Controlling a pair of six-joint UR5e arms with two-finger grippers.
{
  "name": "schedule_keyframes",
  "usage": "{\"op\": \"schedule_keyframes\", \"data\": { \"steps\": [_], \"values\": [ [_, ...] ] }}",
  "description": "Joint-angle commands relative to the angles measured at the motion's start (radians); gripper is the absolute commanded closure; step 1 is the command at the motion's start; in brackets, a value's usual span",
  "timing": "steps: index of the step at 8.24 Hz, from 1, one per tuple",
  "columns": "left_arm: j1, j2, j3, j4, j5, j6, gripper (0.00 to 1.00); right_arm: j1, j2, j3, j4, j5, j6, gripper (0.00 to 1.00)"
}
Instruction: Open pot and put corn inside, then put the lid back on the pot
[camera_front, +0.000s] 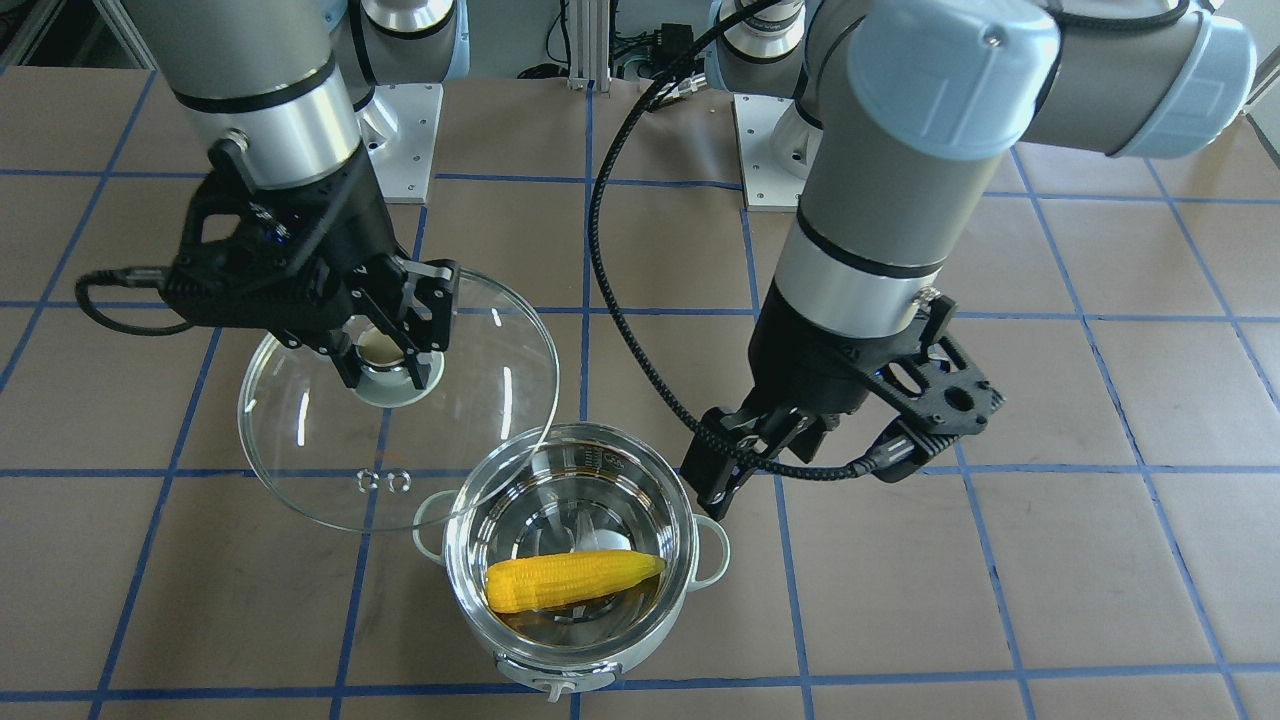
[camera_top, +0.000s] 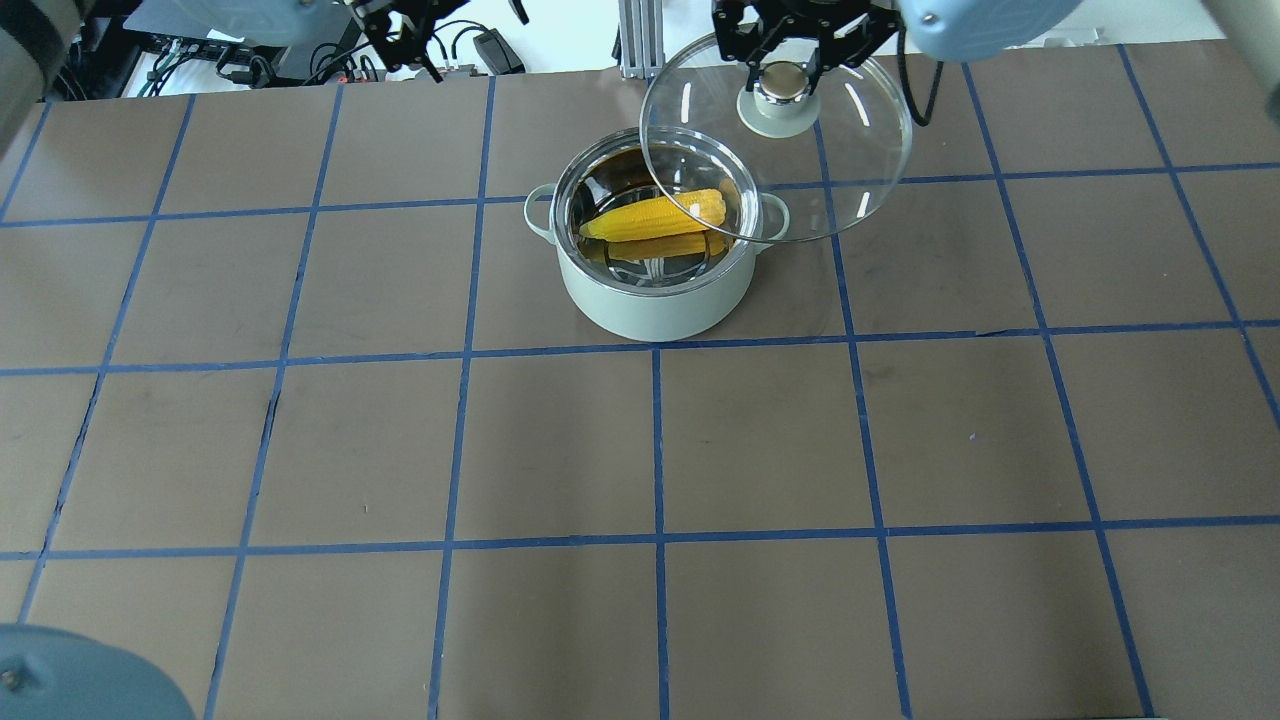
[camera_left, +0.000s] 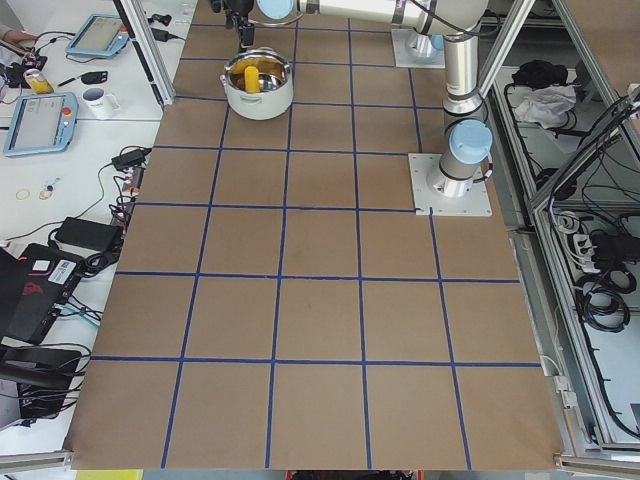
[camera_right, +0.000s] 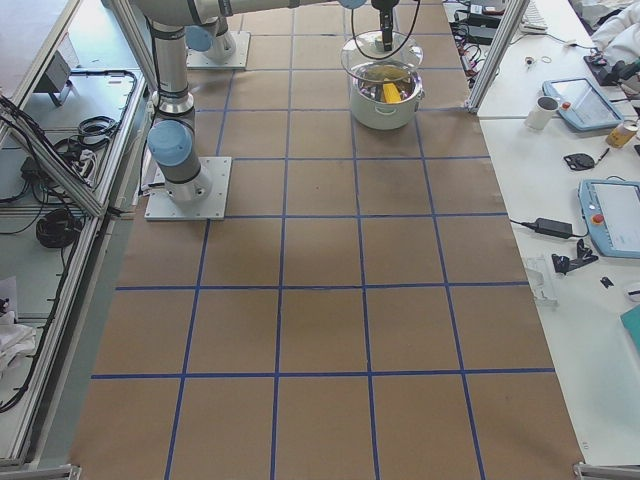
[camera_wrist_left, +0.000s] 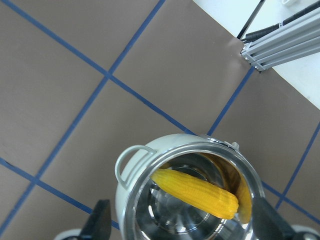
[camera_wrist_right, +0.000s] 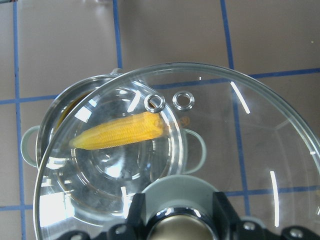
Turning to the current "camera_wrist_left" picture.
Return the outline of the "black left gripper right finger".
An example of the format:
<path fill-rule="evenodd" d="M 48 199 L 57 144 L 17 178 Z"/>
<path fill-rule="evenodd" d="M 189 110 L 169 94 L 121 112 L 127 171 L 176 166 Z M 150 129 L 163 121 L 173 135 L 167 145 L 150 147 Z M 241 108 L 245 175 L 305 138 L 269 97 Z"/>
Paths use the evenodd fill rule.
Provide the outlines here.
<path fill-rule="evenodd" d="M 304 240 L 307 233 L 294 230 L 264 197 L 253 199 L 252 228 L 259 240 Z"/>

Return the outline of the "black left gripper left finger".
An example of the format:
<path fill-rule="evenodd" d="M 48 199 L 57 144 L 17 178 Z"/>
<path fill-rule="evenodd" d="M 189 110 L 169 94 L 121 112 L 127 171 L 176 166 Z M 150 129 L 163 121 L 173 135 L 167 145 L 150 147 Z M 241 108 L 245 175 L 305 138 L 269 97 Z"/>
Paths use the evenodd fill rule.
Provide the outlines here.
<path fill-rule="evenodd" d="M 99 200 L 82 228 L 80 240 L 109 240 L 112 220 L 111 205 L 108 199 Z"/>

